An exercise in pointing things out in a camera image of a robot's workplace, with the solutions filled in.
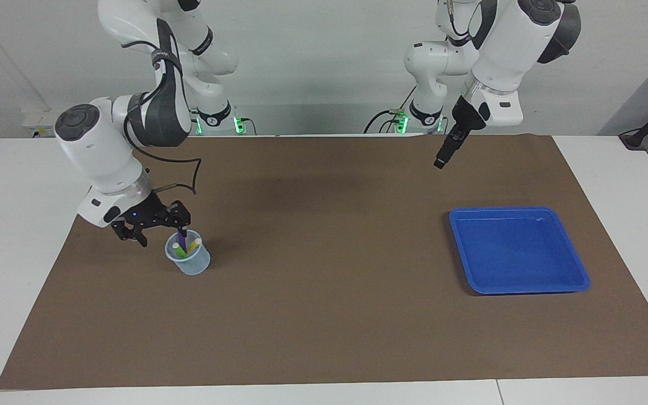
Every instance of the white wall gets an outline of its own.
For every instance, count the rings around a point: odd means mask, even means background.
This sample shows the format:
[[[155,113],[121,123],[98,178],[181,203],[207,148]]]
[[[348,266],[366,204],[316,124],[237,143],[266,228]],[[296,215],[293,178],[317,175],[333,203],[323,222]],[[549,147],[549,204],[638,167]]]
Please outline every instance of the white wall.
[[[119,49],[101,30],[96,4],[0,0],[2,49],[55,111],[154,86],[149,57]],[[578,6],[579,43],[571,56],[525,77],[525,122],[504,132],[599,133],[648,77],[648,2]],[[239,69],[223,82],[260,133],[360,132],[411,89],[407,46],[442,39],[434,0],[209,0],[204,7],[209,25],[240,54]],[[460,80],[451,83],[453,101]],[[0,108],[11,136],[20,133],[10,123],[15,115]]]

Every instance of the brown paper mat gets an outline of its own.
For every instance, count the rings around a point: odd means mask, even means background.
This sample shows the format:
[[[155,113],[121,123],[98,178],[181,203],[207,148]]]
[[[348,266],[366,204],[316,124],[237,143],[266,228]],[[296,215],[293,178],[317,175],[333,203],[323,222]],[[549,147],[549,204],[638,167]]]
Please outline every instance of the brown paper mat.
[[[200,196],[177,198],[213,256],[187,277],[78,219],[0,389],[648,375],[648,304],[551,138],[196,139]],[[145,161],[156,184],[190,167]],[[457,207],[545,205],[588,292],[483,297]]]

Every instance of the clear plastic cup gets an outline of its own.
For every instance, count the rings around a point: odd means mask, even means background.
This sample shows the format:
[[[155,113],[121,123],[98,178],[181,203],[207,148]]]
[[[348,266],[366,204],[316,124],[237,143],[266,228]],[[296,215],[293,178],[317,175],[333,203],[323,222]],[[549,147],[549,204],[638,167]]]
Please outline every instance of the clear plastic cup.
[[[187,231],[187,247],[197,238],[201,238],[200,234],[195,231]],[[202,274],[209,266],[209,262],[212,261],[212,256],[206,250],[203,243],[197,246],[195,251],[191,252],[188,257],[183,259],[174,251],[174,248],[172,247],[174,243],[178,243],[178,232],[174,233],[169,237],[169,240],[166,241],[164,253],[169,257],[169,260],[172,260],[174,264],[176,264],[186,275]]]

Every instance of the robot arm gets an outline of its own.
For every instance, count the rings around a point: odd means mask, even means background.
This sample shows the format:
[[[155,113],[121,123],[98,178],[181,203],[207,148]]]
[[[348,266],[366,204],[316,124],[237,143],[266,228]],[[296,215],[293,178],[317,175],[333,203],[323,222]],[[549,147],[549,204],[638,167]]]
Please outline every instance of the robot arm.
[[[581,18],[572,2],[499,2],[494,25],[452,110],[456,123],[434,166],[443,169],[471,131],[524,120],[517,93],[524,74],[537,61],[545,64],[568,54],[581,32]],[[565,3],[564,11],[560,3]]]
[[[463,76],[479,57],[471,41],[471,16],[481,0],[439,0],[436,24],[445,41],[427,41],[409,47],[404,66],[416,79],[416,90],[409,105],[409,126],[430,133],[437,128],[447,97],[444,76]]]
[[[151,54],[157,87],[149,93],[101,98],[62,113],[55,132],[70,160],[92,180],[79,214],[121,239],[146,246],[142,230],[191,221],[181,202],[164,206],[132,146],[178,146],[191,130],[178,44],[169,24],[140,0],[100,0],[105,30],[124,48]]]
[[[231,74],[239,57],[205,23],[198,0],[152,0],[182,46],[183,80],[198,123],[209,135],[239,133],[234,108],[217,76]]]

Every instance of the blue plastic tray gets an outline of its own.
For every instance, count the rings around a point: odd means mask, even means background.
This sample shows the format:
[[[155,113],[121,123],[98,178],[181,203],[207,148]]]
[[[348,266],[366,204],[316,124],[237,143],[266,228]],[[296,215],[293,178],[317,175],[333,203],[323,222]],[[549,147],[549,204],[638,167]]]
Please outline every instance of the blue plastic tray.
[[[545,207],[459,208],[449,215],[471,288],[491,294],[573,293],[589,276]]]

